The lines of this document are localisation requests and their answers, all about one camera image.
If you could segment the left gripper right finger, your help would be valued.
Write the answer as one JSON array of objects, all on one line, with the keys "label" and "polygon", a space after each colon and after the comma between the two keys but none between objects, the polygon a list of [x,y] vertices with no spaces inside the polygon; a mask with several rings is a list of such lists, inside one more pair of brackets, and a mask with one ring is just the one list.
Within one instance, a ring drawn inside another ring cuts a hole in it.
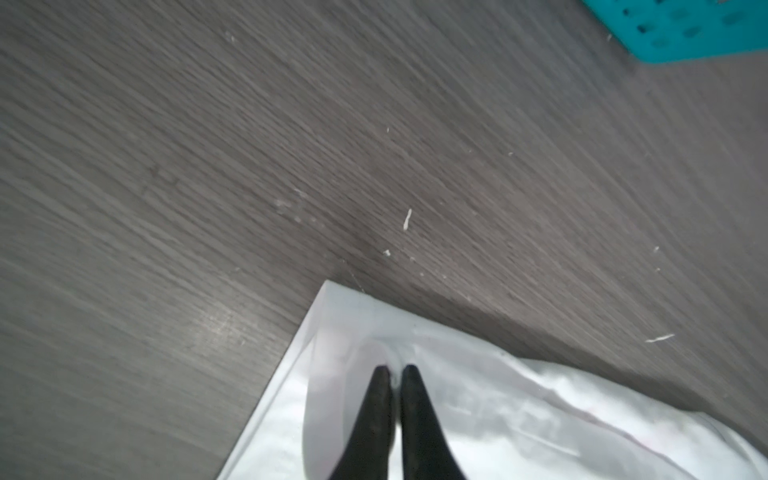
[{"label": "left gripper right finger", "polygon": [[452,455],[419,369],[407,365],[400,386],[405,480],[465,479]]}]

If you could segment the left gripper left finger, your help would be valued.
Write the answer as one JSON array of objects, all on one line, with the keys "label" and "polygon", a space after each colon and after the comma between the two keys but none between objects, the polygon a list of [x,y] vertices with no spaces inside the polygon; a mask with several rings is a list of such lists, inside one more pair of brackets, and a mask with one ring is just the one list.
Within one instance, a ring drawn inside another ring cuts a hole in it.
[{"label": "left gripper left finger", "polygon": [[386,480],[395,432],[394,391],[387,366],[372,373],[347,445],[331,480]]}]

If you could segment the white grey tank top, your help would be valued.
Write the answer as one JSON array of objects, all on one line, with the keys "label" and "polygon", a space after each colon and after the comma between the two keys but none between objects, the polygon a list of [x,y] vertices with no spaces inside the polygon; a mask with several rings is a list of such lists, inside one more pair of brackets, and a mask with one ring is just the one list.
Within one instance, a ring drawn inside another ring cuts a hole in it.
[{"label": "white grey tank top", "polygon": [[377,366],[417,366],[470,479],[763,479],[767,459],[706,414],[495,345],[326,281],[221,477],[325,479]]}]

